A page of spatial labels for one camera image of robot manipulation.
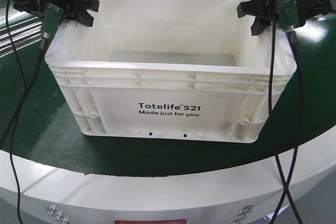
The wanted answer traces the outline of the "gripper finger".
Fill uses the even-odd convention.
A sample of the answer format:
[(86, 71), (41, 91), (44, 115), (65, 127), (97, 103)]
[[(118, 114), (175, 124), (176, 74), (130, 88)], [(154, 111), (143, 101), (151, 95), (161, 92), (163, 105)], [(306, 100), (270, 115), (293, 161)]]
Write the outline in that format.
[(84, 10), (91, 10), (98, 12), (99, 0), (64, 0), (66, 12), (79, 12)]
[(240, 2), (237, 6), (237, 16), (242, 18), (251, 15), (258, 18), (271, 18), (274, 11), (274, 0), (250, 0)]
[(261, 17), (255, 17), (252, 26), (250, 27), (251, 35), (260, 35), (267, 27), (271, 25), (272, 19), (265, 19)]
[(94, 21), (94, 18), (86, 10), (63, 14), (61, 20), (65, 19), (77, 21), (87, 27), (92, 27)]

